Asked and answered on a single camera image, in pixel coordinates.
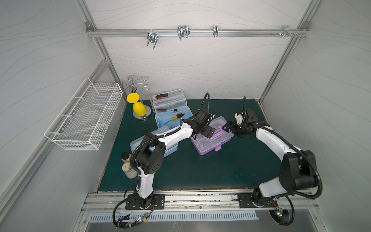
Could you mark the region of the blue clear toolbox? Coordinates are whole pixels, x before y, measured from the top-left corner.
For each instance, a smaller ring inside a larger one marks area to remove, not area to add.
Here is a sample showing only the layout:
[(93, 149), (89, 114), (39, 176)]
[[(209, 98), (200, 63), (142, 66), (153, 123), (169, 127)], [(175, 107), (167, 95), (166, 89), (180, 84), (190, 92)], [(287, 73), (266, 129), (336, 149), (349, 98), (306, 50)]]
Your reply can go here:
[[(178, 94), (170, 95), (169, 97), (163, 98), (163, 99), (155, 99), (155, 96), (158, 94), (163, 93), (171, 93), (171, 92), (177, 92), (180, 91)], [(166, 90), (159, 93), (155, 93), (150, 95), (149, 97), (152, 110), (155, 114), (155, 121), (157, 124), (157, 127), (160, 128), (162, 126), (168, 126), (170, 129), (175, 128), (180, 125), (178, 124), (167, 124), (164, 123), (169, 121), (172, 117), (176, 116), (179, 113), (184, 113), (185, 115), (181, 119), (188, 119), (193, 116), (189, 106), (187, 105), (186, 97), (181, 89), (174, 89), (174, 90)], [(164, 109), (174, 109), (177, 108), (177, 112), (162, 112), (159, 113), (157, 110), (159, 108)]]
[[(168, 126), (162, 126), (159, 129), (156, 129), (156, 130), (152, 131), (151, 133), (153, 135), (164, 134), (165, 132), (167, 132), (169, 130), (170, 129), (169, 129)], [(135, 149), (142, 143), (144, 137), (145, 136), (142, 136), (142, 137), (137, 138), (136, 140), (133, 140), (132, 142), (130, 142), (129, 145), (130, 145), (131, 153), (133, 153), (135, 151)], [(170, 156), (171, 154), (176, 152), (178, 150), (178, 145), (179, 144), (176, 143), (172, 147), (167, 146), (167, 149), (164, 153), (164, 158), (166, 158), (167, 156)], [(154, 151), (154, 149), (155, 149), (154, 143), (152, 143), (152, 145), (150, 145), (149, 148), (150, 148), (151, 151)]]

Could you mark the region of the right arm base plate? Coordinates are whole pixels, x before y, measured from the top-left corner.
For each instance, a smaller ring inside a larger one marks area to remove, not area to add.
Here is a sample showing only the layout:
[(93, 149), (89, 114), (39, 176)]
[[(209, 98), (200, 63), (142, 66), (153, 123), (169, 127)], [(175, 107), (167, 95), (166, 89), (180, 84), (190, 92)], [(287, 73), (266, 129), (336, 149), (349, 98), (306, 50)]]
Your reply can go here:
[(237, 193), (235, 195), (239, 208), (276, 208), (278, 203), (271, 197), (262, 196), (259, 192)]

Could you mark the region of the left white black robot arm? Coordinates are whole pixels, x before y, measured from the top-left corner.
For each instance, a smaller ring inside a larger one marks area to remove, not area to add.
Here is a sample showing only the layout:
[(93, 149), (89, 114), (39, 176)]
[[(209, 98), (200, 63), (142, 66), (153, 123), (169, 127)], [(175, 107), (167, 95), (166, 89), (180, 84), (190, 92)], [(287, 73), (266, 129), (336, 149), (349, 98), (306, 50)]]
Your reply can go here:
[(135, 190), (137, 199), (145, 201), (152, 198), (154, 175), (161, 167), (168, 148), (185, 139), (195, 138), (198, 134), (207, 138), (213, 136), (215, 128), (210, 126), (213, 118), (212, 110), (199, 109), (196, 115), (189, 119), (182, 119), (176, 128), (161, 134), (149, 132), (145, 135), (130, 159), (131, 167), (138, 173), (138, 184)]

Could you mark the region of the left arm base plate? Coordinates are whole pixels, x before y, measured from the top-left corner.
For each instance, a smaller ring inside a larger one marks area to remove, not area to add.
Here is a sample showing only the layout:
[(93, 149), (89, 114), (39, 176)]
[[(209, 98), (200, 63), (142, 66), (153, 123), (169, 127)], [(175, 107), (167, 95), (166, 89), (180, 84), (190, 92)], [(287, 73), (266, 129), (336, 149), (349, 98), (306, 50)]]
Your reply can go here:
[(150, 209), (164, 209), (165, 195), (151, 194), (147, 198), (142, 198), (138, 193), (130, 195), (126, 201), (126, 210), (150, 210)]

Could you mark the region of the purple clear toolbox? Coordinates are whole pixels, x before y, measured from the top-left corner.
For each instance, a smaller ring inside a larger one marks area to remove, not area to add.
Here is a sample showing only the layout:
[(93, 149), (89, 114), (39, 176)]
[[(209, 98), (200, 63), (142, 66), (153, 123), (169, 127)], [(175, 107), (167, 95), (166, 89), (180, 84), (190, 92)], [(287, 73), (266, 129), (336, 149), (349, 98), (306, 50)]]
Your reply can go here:
[(211, 151), (218, 152), (222, 149), (222, 145), (229, 142), (234, 134), (227, 132), (223, 129), (223, 126), (227, 124), (227, 120), (220, 116), (211, 121), (210, 126), (215, 129), (215, 132), (211, 138), (207, 138), (202, 134), (197, 134), (196, 138), (191, 138), (191, 143), (199, 155), (203, 156)]

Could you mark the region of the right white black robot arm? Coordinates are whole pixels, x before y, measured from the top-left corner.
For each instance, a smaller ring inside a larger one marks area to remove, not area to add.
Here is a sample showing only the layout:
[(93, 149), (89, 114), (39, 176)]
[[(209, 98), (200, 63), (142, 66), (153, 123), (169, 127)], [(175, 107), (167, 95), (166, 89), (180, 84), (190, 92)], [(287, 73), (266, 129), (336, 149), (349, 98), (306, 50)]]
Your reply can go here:
[(223, 130), (244, 138), (251, 135), (264, 143), (281, 161), (278, 177), (261, 183), (253, 191), (256, 200), (299, 195), (308, 199), (319, 198), (323, 182), (317, 170), (313, 152), (304, 151), (278, 134), (267, 122), (258, 121), (254, 110), (243, 110), (235, 114)]

